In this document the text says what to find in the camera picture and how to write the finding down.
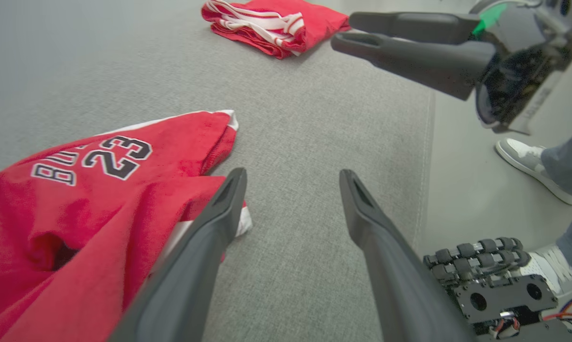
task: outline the gray and white sneaker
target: gray and white sneaker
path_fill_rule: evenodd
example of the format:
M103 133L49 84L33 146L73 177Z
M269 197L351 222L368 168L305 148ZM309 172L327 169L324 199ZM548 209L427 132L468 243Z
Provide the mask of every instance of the gray and white sneaker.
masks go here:
M572 293L572 268L562 251L555 245L549 245L529 253L531 262L511 274L543 276L555 296L564 297Z
M514 139L503 139L496 144L497 153L516 169L535 177L564 203L572 205L572 195L555 184L541 162L544 147L529 146Z

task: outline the gray fabric surface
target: gray fabric surface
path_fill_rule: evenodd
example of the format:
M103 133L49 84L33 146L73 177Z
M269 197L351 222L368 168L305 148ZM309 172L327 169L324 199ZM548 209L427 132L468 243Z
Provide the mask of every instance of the gray fabric surface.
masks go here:
M240 130L215 174L246 167L254 228L227 251L204 340L381 340L364 258L345 228L338 171L353 169L416 244L431 91L329 43L276 60L214 35L197 10L86 60L35 100L0 107L0 170L121 126L233 109Z

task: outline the gray floor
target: gray floor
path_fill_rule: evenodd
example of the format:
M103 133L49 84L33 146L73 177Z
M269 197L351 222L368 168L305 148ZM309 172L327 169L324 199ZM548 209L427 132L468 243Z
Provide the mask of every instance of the gray floor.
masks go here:
M473 2L318 1L344 13L455 11L470 7ZM515 236L527 247L540 247L557 238L572 219L572 207L498 158L492 145L503 136L479 126L472 102L436 95L432 104L424 88L374 70L362 61L333 54L328 46L321 46L299 60L265 58L200 30L206 25L197 18L201 1L184 4L160 0L152 8L144 1L121 0L91 0L77 5L79 8L68 8L73 4L57 0L41 0L34 5L21 0L2 3L0 169L73 137L82 138L184 111L210 109L208 106L238 110L242 131L234 154L217 172L226 173L238 165L249 168L248 202L256 227L229 249L229 257L221 267L208 318L207 340L380 339L363 260L345 235L334 236L335 229L344 229L340 226L342 213L338 209L325 211L338 207L338 193L330 188L329 168L359 170L379 204L394 217L420 255L497 236ZM196 19L187 20L189 15ZM21 26L10 26L10 21L20 22ZM156 35L153 30L159 29L162 34ZM199 39L201 43L192 44L191 39ZM251 59L231 58L234 51ZM212 54L224 56L223 69L208 73L188 64ZM270 99L273 93L265 91L272 87L269 82L261 87L265 91L262 96L229 91L229 87L242 86L242 82L251 86L245 80L238 80L238 73L233 71L249 67L250 63L261 65L267 75L293 73L289 76L292 79L297 76L318 79L338 70L322 100L346 100L344 110L338 111L345 112L344 116L335 117L336 111L325 111L320 103L308 97L308 93L322 90L314 84L287 89L298 99L304 99L296 104L296 108L304 111L294 114L289 113L286 102ZM216 66L212 60L201 64ZM352 65L355 75L344 76ZM231 74L217 78L221 71ZM213 82L217 79L228 83L216 89ZM537 115L544 119L537 124L536 134L506 136L546 146L565 139L572 132L572 73L562 84ZM201 96L196 93L199 85L205 90ZM359 96L351 95L351 89ZM220 94L219 99L212 98L212 91ZM389 97L364 97L376 91ZM423 102L403 96L411 91L417 92ZM149 100L140 102L141 97ZM248 115L246 112L254 110L250 103L258 98L278 115ZM357 115L355 109L365 103L372 103L374 110ZM435 117L431 116L435 121L433 143L424 141L431 138L431 131L423 131L423 127L434 124L429 121L425 126L411 125L408 129L414 130L405 130L403 134L401 113L425 119L422 113L429 105L435 106ZM394 108L400 115L394 114ZM561 113L562 108L567 108L566 114L570 115L551 115ZM353 129L338 120L356 116L361 120ZM377 124L375 119L385 116L388 122ZM399 130L379 129L394 124L399 125ZM375 129L384 131L379 144L365 136ZM315 138L301 134L309 130L323 134ZM268 149L267 153L250 152L258 142ZM338 150L351 143L355 147L339 156ZM367 152L369 144L373 145L371 152ZM394 149L399 151L397 157L391 154ZM303 157L294 154L299 159L294 164L292 156L284 154L301 150L310 153ZM416 153L414 150L424 153L414 154L414 158L407 156ZM309 167L315 167L318 161L323 163L323 169ZM325 181L306 182L309 177L318 176ZM427 184L423 185L423 180L427 177L429 189L424 189ZM297 181L302 186L292 188L290 184ZM413 186L418 195L404 191ZM423 223L426 201L429 202L427 222ZM329 217L297 217L299 212L310 210L319 210ZM284 219L291 221L284 225ZM309 240L312 233L330 248L316 250L319 243ZM262 314L251 314L254 310Z

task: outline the red clothing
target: red clothing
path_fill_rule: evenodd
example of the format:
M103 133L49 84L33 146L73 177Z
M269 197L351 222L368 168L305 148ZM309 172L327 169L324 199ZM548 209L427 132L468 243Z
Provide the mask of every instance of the red clothing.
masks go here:
M173 228L186 229L224 181L203 175L236 129L232 111L188 113L0 172L0 340L105 340ZM66 248L79 252L56 271Z
M201 16L213 23L214 33L280 60L351 29L347 15L303 0L252 0L247 4L209 0Z

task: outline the red fabric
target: red fabric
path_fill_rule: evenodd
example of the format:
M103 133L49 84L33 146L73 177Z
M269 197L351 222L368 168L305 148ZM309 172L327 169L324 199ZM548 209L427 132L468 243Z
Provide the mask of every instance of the red fabric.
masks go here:
M291 42L284 42L282 47L263 39L251 28L230 30L219 24L221 15L208 9L207 4L201 9L201 16L213 22L212 31L227 39L241 41L258 48L265 54L284 59L292 56L292 51L305 52L317 43L328 39L334 33L351 29L349 17L324 6L310 4L303 0L252 0L246 4L231 4L239 9L267 12L274 11L285 17L294 13L302 13L305 25L294 33Z
M0 341L105 340L174 225L194 219L224 181L202 175L231 151L231 120L179 115L54 147L0 172ZM113 152L117 168L140 166L123 180L99 156L84 167L93 151ZM33 177L38 164L72 171L75 181ZM52 271L63 243L80 251Z

